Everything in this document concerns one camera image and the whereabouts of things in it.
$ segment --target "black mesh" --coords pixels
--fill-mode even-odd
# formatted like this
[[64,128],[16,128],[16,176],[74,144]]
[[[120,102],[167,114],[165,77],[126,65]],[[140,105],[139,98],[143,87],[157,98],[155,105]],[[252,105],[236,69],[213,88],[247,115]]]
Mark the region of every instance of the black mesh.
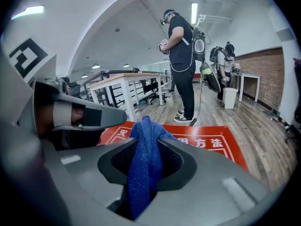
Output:
[[183,158],[159,142],[158,147],[163,166],[163,178],[166,178],[180,169],[181,165],[183,164]]
[[126,149],[122,150],[121,152],[117,153],[116,155],[112,156],[111,158],[112,165],[116,169],[121,171],[123,174],[128,175],[137,146],[138,143],[135,143],[127,147]]
[[[135,143],[111,158],[112,165],[126,176],[130,170],[137,146],[138,143]],[[183,159],[179,154],[161,143],[158,143],[158,147],[163,166],[163,178],[166,178],[180,169]]]

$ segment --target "brick wall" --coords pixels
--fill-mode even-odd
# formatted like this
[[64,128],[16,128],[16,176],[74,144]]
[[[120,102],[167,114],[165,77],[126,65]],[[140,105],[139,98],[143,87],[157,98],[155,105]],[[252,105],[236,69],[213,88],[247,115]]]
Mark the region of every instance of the brick wall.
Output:
[[[254,73],[261,76],[258,99],[279,109],[284,84],[284,59],[282,48],[268,49],[248,55],[237,56],[235,61],[240,64],[242,73]],[[236,88],[237,76],[233,77]],[[246,78],[244,92],[255,97],[257,79]]]

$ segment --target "chinese character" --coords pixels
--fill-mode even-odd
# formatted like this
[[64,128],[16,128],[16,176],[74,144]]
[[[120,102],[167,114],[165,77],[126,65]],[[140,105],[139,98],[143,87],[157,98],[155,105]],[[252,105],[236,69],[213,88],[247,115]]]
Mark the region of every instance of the chinese character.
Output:
[[178,138],[178,140],[188,144],[188,138]]
[[223,147],[221,140],[219,139],[211,139],[211,143],[213,147]]
[[127,130],[121,130],[117,136],[121,135],[122,137],[124,137],[124,134],[126,134],[126,133],[127,133]]
[[197,139],[197,140],[195,140],[195,141],[197,142],[197,147],[203,148],[203,147],[206,146],[206,145],[205,145],[205,140]]

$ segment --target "person in white shirt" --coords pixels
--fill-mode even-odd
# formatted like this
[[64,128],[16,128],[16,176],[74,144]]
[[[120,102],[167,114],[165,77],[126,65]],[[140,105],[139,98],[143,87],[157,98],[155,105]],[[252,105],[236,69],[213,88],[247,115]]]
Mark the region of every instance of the person in white shirt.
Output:
[[220,93],[217,94],[219,101],[222,101],[223,89],[230,86],[231,70],[235,65],[234,57],[234,46],[230,42],[227,42],[225,48],[217,55],[217,80],[221,87]]

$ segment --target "black pants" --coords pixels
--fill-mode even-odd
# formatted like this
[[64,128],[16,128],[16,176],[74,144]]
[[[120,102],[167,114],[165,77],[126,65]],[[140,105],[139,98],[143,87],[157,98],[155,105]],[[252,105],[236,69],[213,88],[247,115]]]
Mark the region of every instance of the black pants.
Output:
[[219,84],[220,84],[220,87],[221,87],[221,91],[220,91],[220,93],[218,93],[217,94],[217,98],[219,99],[219,100],[222,100],[222,96],[223,96],[223,93],[224,93],[224,88],[225,87],[230,87],[230,83],[231,83],[231,73],[230,72],[225,72],[225,75],[227,76],[227,77],[229,77],[230,79],[229,79],[229,81],[227,82],[227,86],[224,86],[223,84],[222,84],[222,78],[221,77],[219,77],[217,80],[218,80],[218,82],[219,82]]
[[[177,71],[184,70],[189,65],[176,64],[173,68]],[[176,72],[171,69],[171,74],[174,78],[175,85],[182,98],[184,105],[184,117],[187,120],[192,120],[194,114],[194,92],[192,86],[192,80],[194,72],[196,71],[196,63],[194,62],[190,68],[184,72]]]
[[171,81],[171,90],[174,90],[174,87],[175,87],[175,81],[174,81],[174,78],[173,78],[173,81]]

